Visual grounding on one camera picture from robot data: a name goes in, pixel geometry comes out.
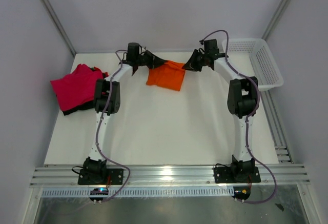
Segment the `orange t shirt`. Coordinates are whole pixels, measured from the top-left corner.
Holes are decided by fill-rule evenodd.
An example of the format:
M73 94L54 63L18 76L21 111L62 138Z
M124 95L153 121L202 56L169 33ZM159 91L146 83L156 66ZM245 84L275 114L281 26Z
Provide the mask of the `orange t shirt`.
M186 73L183 66L183 63L169 60L158 68L150 69L146 85L180 91Z

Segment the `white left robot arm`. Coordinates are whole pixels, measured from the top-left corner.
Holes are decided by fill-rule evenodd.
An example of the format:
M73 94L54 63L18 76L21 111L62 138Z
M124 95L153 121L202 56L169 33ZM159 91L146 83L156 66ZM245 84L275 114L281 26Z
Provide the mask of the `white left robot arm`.
M129 167L111 160L103 152L109 129L114 127L114 115L121 105L120 88L125 78L131 77L139 67L146 66L150 70L157 69L168 61L164 60L138 43L129 43L123 50L126 58L119 57L118 69L109 77L99 79L95 84L94 109L96 112L95 142L91 147L79 172L79 185L117 185L123 186L124 173L130 177Z

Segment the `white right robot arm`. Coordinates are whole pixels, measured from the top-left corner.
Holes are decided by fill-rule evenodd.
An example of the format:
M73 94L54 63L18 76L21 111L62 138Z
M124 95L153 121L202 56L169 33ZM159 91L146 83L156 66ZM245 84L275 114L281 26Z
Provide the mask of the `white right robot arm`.
M247 183L252 177L260 182L252 153L252 124L259 108L259 90L256 77L248 77L229 61L227 52L221 53L217 40L201 40L202 48L195 49L184 64L186 71L200 72L207 66L221 75L229 84L227 107L234 119L235 146L230 165L216 164L214 180L222 183Z

